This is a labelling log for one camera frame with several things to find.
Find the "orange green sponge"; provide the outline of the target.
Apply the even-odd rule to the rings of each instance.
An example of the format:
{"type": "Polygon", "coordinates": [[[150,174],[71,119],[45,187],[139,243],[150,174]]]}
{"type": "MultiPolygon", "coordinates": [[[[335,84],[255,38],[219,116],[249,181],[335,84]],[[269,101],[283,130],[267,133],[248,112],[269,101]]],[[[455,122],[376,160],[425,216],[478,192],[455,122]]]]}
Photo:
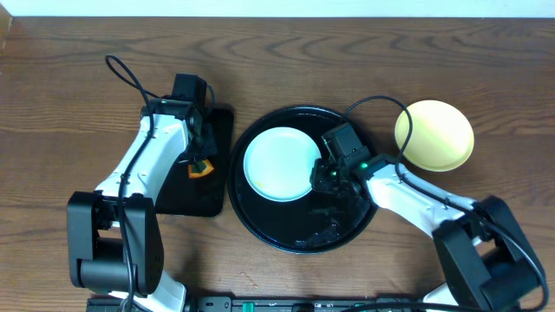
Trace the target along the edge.
{"type": "Polygon", "coordinates": [[[213,170],[214,167],[208,159],[199,160],[187,166],[188,177],[190,179],[203,178],[213,170]]]}

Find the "light blue plate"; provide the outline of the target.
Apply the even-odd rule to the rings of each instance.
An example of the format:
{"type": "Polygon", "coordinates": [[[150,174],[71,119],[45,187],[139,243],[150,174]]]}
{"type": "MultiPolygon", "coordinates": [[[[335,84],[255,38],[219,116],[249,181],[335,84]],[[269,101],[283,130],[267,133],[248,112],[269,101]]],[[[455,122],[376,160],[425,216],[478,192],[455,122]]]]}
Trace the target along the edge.
{"type": "Polygon", "coordinates": [[[292,127],[273,127],[248,145],[243,169],[258,195],[291,202],[311,192],[310,175],[320,158],[320,149],[308,134],[292,127]]]}

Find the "yellow plate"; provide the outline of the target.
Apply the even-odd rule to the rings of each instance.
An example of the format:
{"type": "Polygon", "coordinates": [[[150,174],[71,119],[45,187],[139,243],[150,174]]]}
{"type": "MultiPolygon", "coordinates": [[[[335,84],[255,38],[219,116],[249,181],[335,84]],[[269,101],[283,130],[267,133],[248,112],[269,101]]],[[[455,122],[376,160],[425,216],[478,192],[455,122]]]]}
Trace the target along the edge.
{"type": "Polygon", "coordinates": [[[400,113],[395,143],[413,165],[431,172],[447,172],[464,164],[474,147],[467,117],[443,101],[417,101],[400,113]]]}

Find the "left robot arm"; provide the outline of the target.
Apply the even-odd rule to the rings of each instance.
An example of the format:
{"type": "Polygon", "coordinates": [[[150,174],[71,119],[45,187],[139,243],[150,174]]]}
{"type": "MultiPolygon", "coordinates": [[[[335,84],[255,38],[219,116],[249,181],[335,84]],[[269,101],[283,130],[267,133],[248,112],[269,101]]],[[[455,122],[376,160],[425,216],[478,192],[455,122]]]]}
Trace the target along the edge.
{"type": "Polygon", "coordinates": [[[69,274],[80,288],[120,299],[119,311],[181,311],[186,287],[164,270],[155,204],[174,164],[189,178],[213,170],[212,130],[202,100],[155,98],[119,165],[93,192],[67,204],[69,274]]]}

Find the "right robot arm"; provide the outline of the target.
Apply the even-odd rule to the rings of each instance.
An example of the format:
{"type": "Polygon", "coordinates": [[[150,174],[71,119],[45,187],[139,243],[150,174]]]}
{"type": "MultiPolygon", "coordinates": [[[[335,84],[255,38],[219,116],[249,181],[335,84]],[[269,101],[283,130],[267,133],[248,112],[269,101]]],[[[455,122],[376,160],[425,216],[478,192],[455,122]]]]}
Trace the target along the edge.
{"type": "Polygon", "coordinates": [[[501,198],[481,201],[432,185],[398,159],[361,151],[317,159],[310,175],[316,192],[352,195],[392,211],[429,235],[445,277],[415,302],[377,302],[368,309],[520,311],[535,289],[544,309],[550,289],[544,268],[501,198]]]}

